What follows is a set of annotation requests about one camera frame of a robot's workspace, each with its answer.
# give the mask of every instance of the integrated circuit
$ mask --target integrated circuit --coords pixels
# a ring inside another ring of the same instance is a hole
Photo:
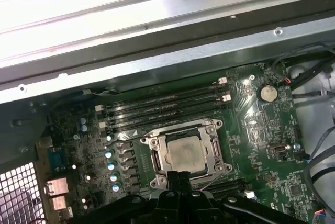
[[[300,185],[293,185],[289,189],[291,190],[291,194],[293,196],[302,194],[302,188],[300,187]]]

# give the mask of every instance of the capacitor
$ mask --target capacitor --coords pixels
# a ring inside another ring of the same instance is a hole
[[[86,124],[86,118],[81,118],[81,119],[79,120],[79,123],[80,123],[81,125]]]
[[[108,164],[107,168],[108,170],[113,171],[115,169],[115,166],[116,166],[116,162],[112,162]]]
[[[278,98],[278,91],[270,84],[263,84],[258,90],[258,98],[261,101],[271,103]]]
[[[112,173],[111,176],[110,176],[110,180],[112,182],[116,182],[118,178],[119,178],[119,173],[117,173],[117,172]]]
[[[111,189],[114,191],[114,192],[118,192],[121,188],[121,184],[119,182],[115,183]]]
[[[86,131],[88,130],[87,125],[82,125],[82,126],[80,126],[80,130],[81,130],[82,132],[86,132]]]
[[[73,135],[73,139],[78,140],[78,139],[80,139],[80,136],[78,134],[75,134],[75,135]]]
[[[82,203],[86,203],[91,199],[91,196],[87,194],[84,198],[82,198]]]
[[[111,152],[110,151],[105,152],[105,157],[110,159],[111,158]]]

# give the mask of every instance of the blue capacitor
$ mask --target blue capacitor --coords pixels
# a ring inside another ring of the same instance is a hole
[[[107,168],[108,170],[113,171],[115,169],[115,163],[109,163]]]
[[[105,157],[110,159],[111,158],[111,152],[110,151],[105,152]]]
[[[110,180],[111,180],[112,182],[116,182],[117,179],[118,179],[118,177],[119,177],[119,174],[118,174],[118,173],[112,173],[111,176],[110,176]]]
[[[114,191],[114,192],[118,192],[120,190],[120,183],[115,183],[111,189]]]

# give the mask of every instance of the green circuit board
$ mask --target green circuit board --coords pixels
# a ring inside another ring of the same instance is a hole
[[[278,71],[285,73],[285,66],[278,66]],[[221,78],[227,79],[224,86],[217,83]],[[259,99],[258,92],[264,84],[276,87],[275,101],[269,103]],[[218,102],[218,98],[227,94],[230,101]],[[103,118],[98,118],[95,105],[102,105],[108,116],[103,114]],[[78,123],[81,118],[86,121],[88,130],[85,132],[81,131],[82,125]],[[53,139],[57,143],[56,152],[62,153],[57,155],[64,157],[61,162],[64,168],[61,170],[80,162],[84,164],[82,174],[93,169],[97,175],[94,189],[85,181],[74,183],[76,193],[80,194],[78,198],[99,192],[99,197],[105,198],[100,205],[105,205],[128,193],[125,187],[117,193],[110,190],[109,161],[106,161],[104,153],[106,149],[116,147],[105,140],[105,135],[114,139],[122,136],[123,140],[131,143],[140,187],[137,193],[145,196],[153,190],[149,183],[155,176],[155,170],[152,152],[147,145],[140,143],[140,137],[156,128],[203,118],[219,119],[224,123],[217,130],[217,135],[224,162],[231,164],[233,169],[218,180],[218,184],[244,180],[255,192],[254,200],[257,202],[311,222],[313,198],[303,180],[306,163],[296,159],[296,154],[304,149],[291,90],[267,63],[240,66],[101,97],[88,105],[80,104],[57,111],[52,116]],[[102,121],[105,135],[102,135],[99,125]],[[287,146],[285,151],[274,152],[273,147],[283,144]],[[122,170],[118,155],[116,151],[111,159],[118,160],[116,169]],[[54,166],[59,170],[62,165]],[[194,188],[205,185],[199,183]],[[84,214],[80,206],[75,209],[78,215]]]

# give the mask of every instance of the black cable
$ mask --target black cable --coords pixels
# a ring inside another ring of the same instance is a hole
[[[332,166],[332,167],[328,167],[328,168],[325,168],[319,172],[317,172],[316,174],[313,175],[312,177],[312,182],[313,184],[318,180],[320,179],[322,176],[328,174],[328,173],[332,173],[332,172],[335,172],[335,166]]]
[[[298,52],[300,52],[302,50],[306,50],[306,49],[313,48],[313,47],[322,47],[322,48],[326,49],[327,51],[329,51],[330,53],[332,53],[332,56],[326,58],[325,60],[320,61],[318,64],[316,64],[315,66],[313,66],[310,70],[302,73],[295,80],[288,79],[283,73],[279,73],[276,70],[276,65],[280,61],[282,61],[282,60],[284,60],[286,58],[290,58],[290,57],[294,56],[295,54],[297,54]],[[333,50],[333,48],[330,47],[329,45],[327,45],[327,44],[325,44],[323,42],[311,43],[311,44],[307,44],[305,46],[302,46],[300,48],[297,48],[295,50],[289,51],[286,54],[284,54],[283,56],[277,58],[273,62],[273,64],[271,65],[271,69],[279,77],[281,77],[287,83],[289,83],[292,90],[295,90],[296,88],[302,86],[303,84],[305,84],[306,82],[308,82],[309,80],[311,80],[312,78],[314,78],[316,75],[318,75],[320,72],[322,72],[326,67],[328,67],[328,66],[332,65],[333,63],[335,63],[335,57],[334,56],[335,56],[335,50]]]
[[[282,73],[278,73],[278,71],[277,71],[276,68],[275,68],[276,65],[277,65],[280,61],[282,61],[282,60],[284,60],[284,59],[286,59],[286,58],[292,57],[293,55],[295,55],[296,53],[298,53],[298,52],[300,52],[300,51],[302,51],[302,50],[306,50],[306,49],[313,48],[313,47],[317,47],[317,46],[321,46],[321,47],[327,49],[328,51],[330,51],[331,53],[335,54],[335,51],[333,51],[333,49],[332,49],[330,46],[326,45],[325,43],[322,43],[322,42],[310,43],[310,44],[304,45],[304,46],[302,46],[302,47],[299,47],[299,48],[297,48],[297,49],[294,49],[294,50],[292,50],[292,51],[289,51],[289,52],[287,52],[286,54],[284,54],[283,56],[277,58],[277,59],[273,62],[273,64],[271,65],[272,70],[273,70],[278,76],[280,76],[281,78],[283,78],[283,79],[286,78],[286,76],[284,76]]]
[[[299,99],[299,98],[310,98],[310,97],[320,97],[320,96],[335,96],[334,92],[330,91],[325,91],[326,94],[322,94],[322,91],[315,91],[315,92],[306,92],[302,94],[292,94],[292,97],[294,99]]]
[[[307,83],[308,81],[313,79],[315,76],[320,74],[325,68],[329,67],[330,65],[334,63],[335,63],[335,57],[333,55],[331,57],[328,57],[318,62],[312,68],[300,74],[296,79],[293,80],[293,83],[290,85],[291,90],[294,91],[295,89],[299,88],[303,84]]]
[[[307,92],[303,94],[292,94],[293,98],[309,98],[309,97],[318,97],[318,96],[322,96],[321,91]]]
[[[28,222],[28,224],[37,224],[39,221],[41,223],[42,223],[42,221],[45,221],[47,224],[49,224],[49,221],[48,221],[47,218],[36,218],[36,219],[32,220],[31,222]]]
[[[324,134],[319,139],[318,143],[316,144],[313,152],[310,154],[310,158],[313,159],[315,154],[319,151],[320,147],[322,146],[323,142],[327,139],[327,137],[330,135],[332,131],[335,130],[335,126],[330,127],[327,129],[327,131],[324,132]]]
[[[317,164],[321,163],[325,159],[333,156],[335,154],[335,145],[331,148],[327,149],[326,151],[317,155],[314,159],[312,159],[304,169],[304,179],[306,186],[312,191],[315,196],[315,199],[321,203],[326,211],[328,211],[332,217],[335,217],[335,212],[328,206],[328,204],[322,199],[319,193],[316,191],[311,176],[310,176],[310,169],[312,169]]]

